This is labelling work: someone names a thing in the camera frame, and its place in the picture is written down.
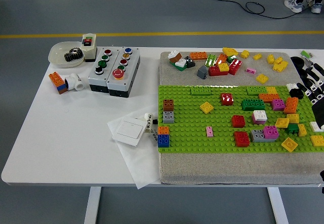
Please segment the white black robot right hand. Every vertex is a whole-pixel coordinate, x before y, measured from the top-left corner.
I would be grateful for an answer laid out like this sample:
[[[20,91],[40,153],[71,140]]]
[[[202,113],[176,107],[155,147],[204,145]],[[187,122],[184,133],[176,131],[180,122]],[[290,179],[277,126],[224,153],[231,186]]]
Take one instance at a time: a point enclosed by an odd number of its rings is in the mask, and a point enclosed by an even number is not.
[[[323,80],[311,69],[297,69],[302,80],[297,87],[309,98],[312,103],[312,111],[319,128],[323,130]]]

